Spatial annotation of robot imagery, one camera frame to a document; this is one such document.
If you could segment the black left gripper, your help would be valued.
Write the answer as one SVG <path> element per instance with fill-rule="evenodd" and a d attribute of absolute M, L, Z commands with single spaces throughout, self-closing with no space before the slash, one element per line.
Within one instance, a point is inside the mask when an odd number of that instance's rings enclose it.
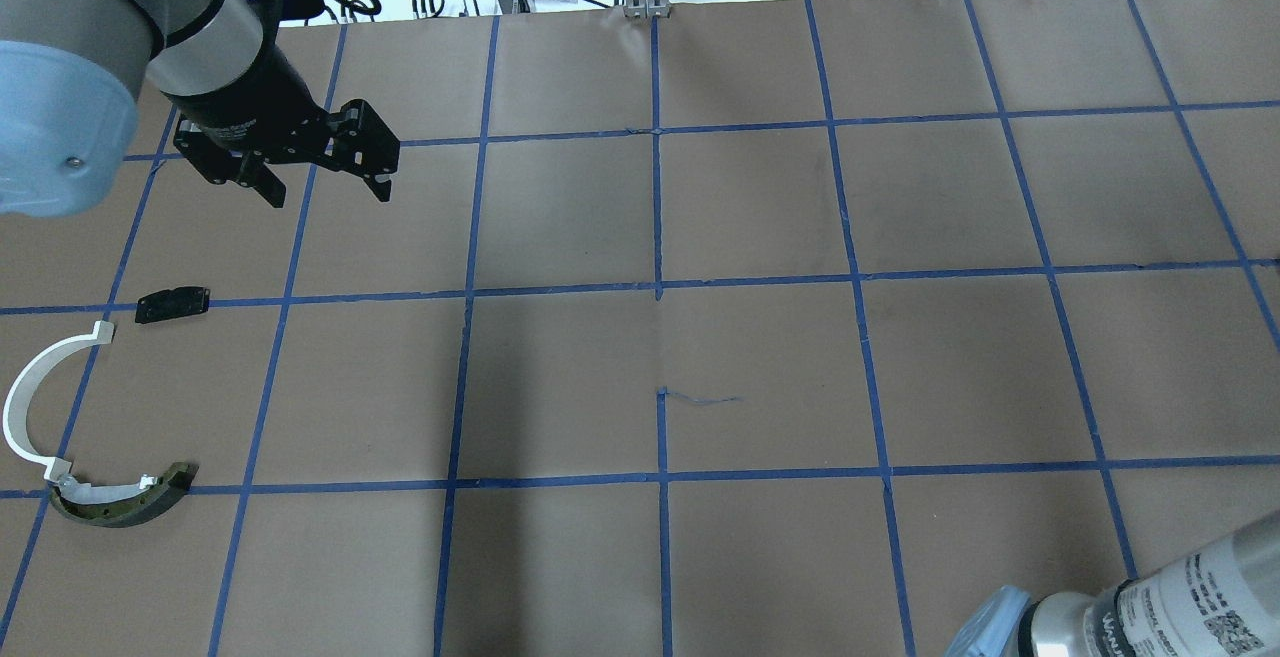
<path fill-rule="evenodd" d="M 401 140 L 365 100 L 334 111 L 317 104 L 276 46 L 229 86 L 172 101 L 174 149 L 211 184 L 251 190 L 283 209 L 287 188 L 271 168 L 312 164 L 355 175 L 390 202 Z"/>

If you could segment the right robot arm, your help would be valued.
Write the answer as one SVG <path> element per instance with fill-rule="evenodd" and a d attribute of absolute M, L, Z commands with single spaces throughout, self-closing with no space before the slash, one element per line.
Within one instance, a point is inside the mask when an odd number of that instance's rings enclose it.
<path fill-rule="evenodd" d="M 946 656 L 1276 656 L 1279 516 L 1097 596 L 1001 587 Z"/>

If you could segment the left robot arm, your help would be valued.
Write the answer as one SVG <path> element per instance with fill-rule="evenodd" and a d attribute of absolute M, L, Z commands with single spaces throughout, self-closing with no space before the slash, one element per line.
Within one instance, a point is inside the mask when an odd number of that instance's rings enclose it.
<path fill-rule="evenodd" d="M 113 190 L 151 85 L 178 154 L 210 184 L 279 209 L 276 164 L 312 164 L 392 195 L 401 141 L 366 101 L 323 108 L 276 44 L 324 0 L 3 0 L 1 209 L 64 218 Z"/>

